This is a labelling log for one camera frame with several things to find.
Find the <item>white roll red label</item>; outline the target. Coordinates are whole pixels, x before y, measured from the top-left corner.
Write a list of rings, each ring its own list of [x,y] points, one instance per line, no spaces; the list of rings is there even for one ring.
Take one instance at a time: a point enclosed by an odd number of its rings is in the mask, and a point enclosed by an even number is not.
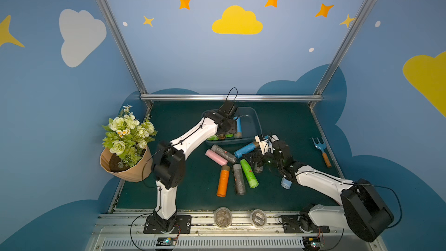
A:
[[[277,135],[272,135],[271,136],[271,142],[277,141],[279,140],[279,138],[277,137]]]

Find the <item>blue bag roll gold end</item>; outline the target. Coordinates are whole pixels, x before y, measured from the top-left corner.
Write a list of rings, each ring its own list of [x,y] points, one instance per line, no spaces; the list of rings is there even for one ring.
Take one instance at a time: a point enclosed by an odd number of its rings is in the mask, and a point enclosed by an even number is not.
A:
[[[240,117],[234,118],[234,121],[236,121],[236,133],[233,135],[234,139],[241,139],[243,137],[242,134],[242,125],[241,125],[241,119]]]

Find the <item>white roll blue end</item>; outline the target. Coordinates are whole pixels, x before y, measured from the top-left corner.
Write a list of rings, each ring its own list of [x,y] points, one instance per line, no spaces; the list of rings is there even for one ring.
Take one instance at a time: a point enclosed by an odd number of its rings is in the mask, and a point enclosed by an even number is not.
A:
[[[281,180],[281,186],[284,189],[290,189],[291,186],[292,186],[292,181],[290,181],[290,180],[286,179],[285,177],[283,177],[282,180]]]

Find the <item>bright green bag roll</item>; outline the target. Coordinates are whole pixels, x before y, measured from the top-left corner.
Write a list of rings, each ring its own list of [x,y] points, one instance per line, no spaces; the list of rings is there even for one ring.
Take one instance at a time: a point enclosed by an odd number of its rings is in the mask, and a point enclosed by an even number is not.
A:
[[[240,160],[240,165],[242,166],[243,172],[245,173],[249,187],[251,189],[258,187],[259,182],[257,181],[250,164],[245,159],[242,159]]]

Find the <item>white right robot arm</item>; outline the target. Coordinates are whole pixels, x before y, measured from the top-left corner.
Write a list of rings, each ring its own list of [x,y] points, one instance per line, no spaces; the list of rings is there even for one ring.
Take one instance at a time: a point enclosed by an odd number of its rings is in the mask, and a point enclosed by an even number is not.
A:
[[[310,205],[301,211],[298,222],[303,232],[310,233],[322,226],[337,227],[350,230],[365,242],[373,242],[384,230],[399,223],[377,192],[377,186],[364,179],[335,177],[300,163],[293,159],[289,145],[282,140],[269,142],[251,160],[255,168],[274,166],[282,176],[283,188],[295,183],[336,202],[334,206]]]

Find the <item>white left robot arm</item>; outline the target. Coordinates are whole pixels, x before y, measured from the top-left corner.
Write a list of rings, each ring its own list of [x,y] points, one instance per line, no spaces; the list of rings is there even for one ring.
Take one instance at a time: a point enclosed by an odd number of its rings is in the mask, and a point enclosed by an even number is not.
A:
[[[170,232],[174,228],[177,189],[185,177],[189,155],[213,135],[236,133],[236,111],[235,104],[226,100],[218,110],[206,112],[197,125],[182,136],[158,145],[152,155],[152,173],[157,188],[153,217],[161,232]]]

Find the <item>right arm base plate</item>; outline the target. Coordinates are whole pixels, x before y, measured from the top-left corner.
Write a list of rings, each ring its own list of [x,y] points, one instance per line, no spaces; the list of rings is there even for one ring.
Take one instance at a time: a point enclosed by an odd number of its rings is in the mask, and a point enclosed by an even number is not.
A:
[[[316,226],[307,216],[304,215],[282,215],[279,217],[283,231],[286,234],[319,234],[330,233],[328,226]]]

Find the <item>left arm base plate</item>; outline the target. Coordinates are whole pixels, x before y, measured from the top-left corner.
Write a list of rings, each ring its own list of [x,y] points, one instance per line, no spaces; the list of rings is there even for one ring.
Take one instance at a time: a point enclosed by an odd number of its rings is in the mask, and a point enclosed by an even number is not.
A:
[[[144,234],[189,234],[192,225],[192,216],[173,215],[168,220],[158,215],[150,215],[146,218]]]

